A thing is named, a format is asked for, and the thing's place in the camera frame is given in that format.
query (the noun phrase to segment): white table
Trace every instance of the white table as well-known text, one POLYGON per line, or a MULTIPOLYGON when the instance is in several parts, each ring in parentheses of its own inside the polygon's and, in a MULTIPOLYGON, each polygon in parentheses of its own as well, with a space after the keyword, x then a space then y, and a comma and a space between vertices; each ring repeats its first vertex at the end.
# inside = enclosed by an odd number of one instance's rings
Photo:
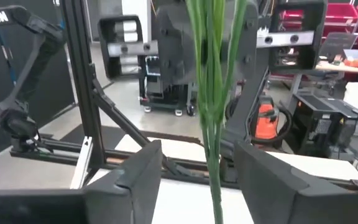
MULTIPOLYGON (((168 157, 205 161, 204 149, 195 143, 168 139, 161 140, 163 153, 168 157)), ((140 149, 140 146, 127 135, 123 137, 116 149, 136 152, 140 149)), ((311 175, 358 180, 358 171, 346 161, 276 152, 270 152, 270 154, 311 175)), ((108 170, 100 170, 91 182, 101 178, 108 172, 108 170)), ((253 223, 240 190, 222 189, 222 207, 225 223, 253 223)), ((213 218, 209 186, 174 180, 161 180, 153 224, 212 224, 214 223, 213 218)))

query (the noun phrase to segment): gray concrete floor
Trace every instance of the gray concrete floor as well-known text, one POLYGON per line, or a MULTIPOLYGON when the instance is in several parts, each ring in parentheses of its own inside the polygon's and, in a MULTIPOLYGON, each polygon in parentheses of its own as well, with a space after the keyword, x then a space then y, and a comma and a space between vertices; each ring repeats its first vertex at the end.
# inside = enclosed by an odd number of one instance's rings
MULTIPOLYGON (((106 86, 109 80, 104 74, 99 46, 91 46, 91 51, 98 80, 102 86, 106 86)), ((141 130, 201 139, 201 130, 196 116, 189 117, 184 114, 182 117, 176 117, 173 112, 155 110, 151 113, 144 113, 137 99, 139 87, 136 80, 116 82, 106 88, 105 92, 122 113, 141 130)), ((275 83, 272 83, 268 92, 276 102, 286 100, 289 94, 281 84, 275 85, 275 83)), ((101 111, 100 114, 103 125, 117 126, 105 113, 101 111)), ((80 111, 74 108, 45 125, 40 132, 53 134, 54 138, 60 139, 80 123, 80 111)), ((0 153, 0 189, 67 188, 73 171, 73 166, 13 158, 8 150, 0 153)))

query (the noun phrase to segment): table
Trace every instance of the table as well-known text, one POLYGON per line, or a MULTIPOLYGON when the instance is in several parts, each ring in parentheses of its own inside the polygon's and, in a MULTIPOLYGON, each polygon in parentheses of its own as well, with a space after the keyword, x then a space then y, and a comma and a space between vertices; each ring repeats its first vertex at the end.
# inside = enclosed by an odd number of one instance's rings
MULTIPOLYGON (((182 141, 161 139, 162 151, 168 157, 205 161, 202 146, 182 141)), ((116 150, 136 152, 140 146, 128 135, 124 136, 116 150)), ((358 171, 346 161, 321 159, 277 152, 271 155, 311 175, 335 179, 357 179, 358 171)), ((106 175, 100 170, 90 183, 106 175)), ((224 222, 252 224, 252 217, 240 190, 222 189, 224 222)), ((162 179, 154 211, 153 224, 214 223, 209 186, 162 179)))
MULTIPOLYGON (((358 68, 354 68, 354 67, 350 67, 350 66, 346 66, 343 63, 341 63, 340 65, 332 65, 328 62, 319 62, 316 65, 317 70, 325 70, 325 71, 338 71, 338 72, 351 72, 351 73, 358 73, 358 68)), ((289 99, 287 99, 286 103, 282 103, 284 104, 287 109, 293 113, 295 111, 296 108, 296 103, 297 100, 293 97, 294 94, 298 93, 299 90, 299 86, 300 83, 302 81, 302 75, 303 74, 296 74, 292 80, 291 83, 291 95, 289 97, 289 99)))

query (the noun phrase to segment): white wall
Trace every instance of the white wall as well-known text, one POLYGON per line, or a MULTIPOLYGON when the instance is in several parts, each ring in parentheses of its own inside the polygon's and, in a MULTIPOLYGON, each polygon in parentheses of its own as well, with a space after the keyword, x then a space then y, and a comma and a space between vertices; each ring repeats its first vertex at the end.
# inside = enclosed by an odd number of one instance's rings
MULTIPOLYGON (((143 40, 151 40, 150 0, 122 0, 123 15, 137 15, 142 24, 143 40)), ((134 30, 134 24, 124 24, 124 30, 134 30)), ((125 34, 125 41, 135 39, 135 34, 125 34)))

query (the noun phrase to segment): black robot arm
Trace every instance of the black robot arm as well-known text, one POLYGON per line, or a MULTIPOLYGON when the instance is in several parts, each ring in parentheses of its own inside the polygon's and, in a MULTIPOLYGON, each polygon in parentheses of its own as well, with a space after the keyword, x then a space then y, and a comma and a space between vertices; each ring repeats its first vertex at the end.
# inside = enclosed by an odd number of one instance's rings
POLYGON ((33 15, 22 6, 0 7, 0 26, 19 24, 35 34, 33 49, 11 94, 0 102, 0 127, 12 138, 25 142, 37 138, 38 128, 28 116, 27 101, 40 77, 65 43, 63 29, 33 15))

